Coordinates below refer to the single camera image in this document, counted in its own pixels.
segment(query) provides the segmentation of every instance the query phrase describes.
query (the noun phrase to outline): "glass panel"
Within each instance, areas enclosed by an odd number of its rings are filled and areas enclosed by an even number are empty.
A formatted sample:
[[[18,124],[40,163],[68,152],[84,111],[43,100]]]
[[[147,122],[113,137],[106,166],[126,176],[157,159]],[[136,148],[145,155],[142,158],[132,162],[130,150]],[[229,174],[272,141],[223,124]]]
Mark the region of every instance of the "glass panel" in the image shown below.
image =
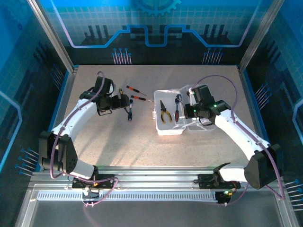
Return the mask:
[[[259,107],[270,142],[279,143],[285,151],[284,179],[292,182],[298,178],[300,183],[303,180],[302,12],[302,1],[286,0],[247,67],[254,92],[263,86],[268,95],[268,102]],[[303,211],[296,214],[302,225]]]
[[[1,226],[14,226],[66,69],[26,0],[0,4]]]
[[[271,0],[40,0],[77,64],[239,64]]]

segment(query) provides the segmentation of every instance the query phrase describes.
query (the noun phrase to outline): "gear graphic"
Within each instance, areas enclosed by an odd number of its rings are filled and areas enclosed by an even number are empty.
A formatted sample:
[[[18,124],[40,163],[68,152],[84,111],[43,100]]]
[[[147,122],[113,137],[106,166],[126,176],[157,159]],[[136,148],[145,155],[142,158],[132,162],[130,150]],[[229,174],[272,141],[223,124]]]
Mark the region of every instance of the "gear graphic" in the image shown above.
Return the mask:
[[[30,14],[27,0],[4,0],[4,5],[16,21],[22,21]]]
[[[147,13],[149,16],[158,16],[165,13],[170,13],[173,9],[177,8],[181,0],[135,0],[134,4],[142,13]]]

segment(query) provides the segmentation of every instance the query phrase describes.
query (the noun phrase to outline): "robotic arm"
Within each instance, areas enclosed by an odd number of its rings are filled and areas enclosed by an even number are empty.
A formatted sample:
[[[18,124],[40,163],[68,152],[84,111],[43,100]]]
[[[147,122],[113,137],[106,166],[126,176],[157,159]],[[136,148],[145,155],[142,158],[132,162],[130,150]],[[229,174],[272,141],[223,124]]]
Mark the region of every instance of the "robotic arm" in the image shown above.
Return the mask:
[[[260,138],[247,127],[235,114],[234,118],[232,118],[230,106],[222,100],[215,102],[207,85],[192,89],[192,93],[196,104],[186,104],[184,106],[186,118],[208,119],[229,135],[241,148],[249,161],[245,168],[229,167],[230,163],[225,163],[215,168],[213,175],[215,186],[223,182],[237,181],[248,182],[253,188],[260,189],[276,180],[273,165],[262,147],[270,152],[280,175],[282,175],[283,153],[279,145],[271,146],[269,142]]]
[[[50,169],[52,147],[56,136],[60,129],[61,137],[58,140],[54,153],[53,169],[65,174],[81,177],[85,179],[98,178],[98,168],[91,164],[87,164],[78,159],[73,142],[78,133],[81,131],[86,122],[96,113],[101,115],[105,111],[110,111],[129,106],[129,98],[127,95],[112,96],[115,85],[112,80],[105,78],[104,85],[96,98],[84,107],[84,103],[90,100],[100,89],[102,77],[98,77],[94,87],[80,95],[80,99],[74,107],[73,111],[51,132],[44,131],[39,138],[39,164],[45,169]],[[68,119],[74,110],[78,111],[72,116],[70,121],[64,126],[64,122]]]

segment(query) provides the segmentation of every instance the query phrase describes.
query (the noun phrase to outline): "speckled work surface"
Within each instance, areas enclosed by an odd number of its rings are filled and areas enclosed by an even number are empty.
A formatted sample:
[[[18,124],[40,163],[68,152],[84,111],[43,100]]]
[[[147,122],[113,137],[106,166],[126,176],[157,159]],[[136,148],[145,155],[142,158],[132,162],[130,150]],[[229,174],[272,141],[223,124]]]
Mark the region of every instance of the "speckled work surface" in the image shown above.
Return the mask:
[[[239,102],[235,112],[254,130],[248,104],[236,66],[184,65],[127,65],[79,66],[65,116],[76,105],[80,94],[94,86],[97,72],[116,85],[116,94],[122,88],[125,94],[135,95],[125,86],[141,90],[153,99],[155,90],[181,88],[195,84],[207,75],[219,74],[230,78],[238,87]],[[223,99],[230,106],[235,92],[228,81],[206,79],[205,83],[215,100]],[[221,130],[190,133],[185,130],[177,136],[159,136],[152,119],[154,104],[134,100],[133,121],[127,120],[124,109],[112,115],[93,116],[78,134],[74,146],[81,160],[98,166],[218,166],[225,162],[246,165],[240,148]]]

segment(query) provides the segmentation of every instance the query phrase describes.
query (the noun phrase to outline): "yellow-handled pliers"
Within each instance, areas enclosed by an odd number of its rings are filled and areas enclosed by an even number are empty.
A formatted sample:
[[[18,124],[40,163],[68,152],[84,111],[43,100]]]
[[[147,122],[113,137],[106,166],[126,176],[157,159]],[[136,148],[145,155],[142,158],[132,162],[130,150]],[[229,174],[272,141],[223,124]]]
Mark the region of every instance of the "yellow-handled pliers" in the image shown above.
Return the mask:
[[[169,116],[169,122],[172,122],[172,118],[170,113],[166,110],[165,105],[163,104],[162,100],[160,100],[160,105],[161,105],[161,120],[162,122],[165,124],[165,120],[164,120],[164,113],[166,113]]]

